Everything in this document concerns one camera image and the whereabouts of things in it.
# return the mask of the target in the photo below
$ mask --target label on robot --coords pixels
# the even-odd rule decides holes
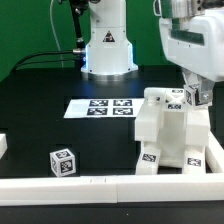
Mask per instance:
[[[187,164],[191,166],[198,166],[201,167],[201,160],[200,159],[194,159],[194,158],[188,158]]]
[[[143,102],[143,98],[71,100],[64,118],[136,117]]]
[[[114,37],[110,31],[107,32],[106,36],[103,39],[103,42],[115,42]]]
[[[154,163],[156,161],[156,156],[149,155],[149,154],[144,154],[143,157],[142,157],[142,160]]]

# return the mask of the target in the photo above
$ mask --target marker sheet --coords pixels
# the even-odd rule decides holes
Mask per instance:
[[[64,118],[136,117],[143,101],[144,98],[71,100]]]

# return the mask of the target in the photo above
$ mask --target black tabletop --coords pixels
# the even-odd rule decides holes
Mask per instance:
[[[0,133],[6,133],[8,143],[0,160],[0,178],[53,177],[49,153],[63,148],[75,154],[77,173],[73,176],[134,174],[140,148],[134,141],[134,118],[64,119],[70,100],[143,98],[147,87],[182,86],[175,66],[141,67],[138,77],[116,83],[83,80],[72,68],[24,69],[11,74],[0,83]],[[209,109],[212,131],[221,143],[223,115],[217,111],[223,102],[217,102],[222,101],[222,91],[222,84],[216,85],[214,106]],[[223,208],[224,202],[1,207],[0,221],[223,223]]]

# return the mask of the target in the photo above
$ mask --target small white cube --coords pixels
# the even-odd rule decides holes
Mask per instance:
[[[51,170],[57,177],[63,177],[76,172],[75,156],[69,149],[50,153]]]

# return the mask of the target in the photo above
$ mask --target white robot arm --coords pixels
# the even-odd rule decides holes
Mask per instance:
[[[166,58],[181,66],[186,101],[211,105],[215,82],[224,81],[223,0],[156,0]]]

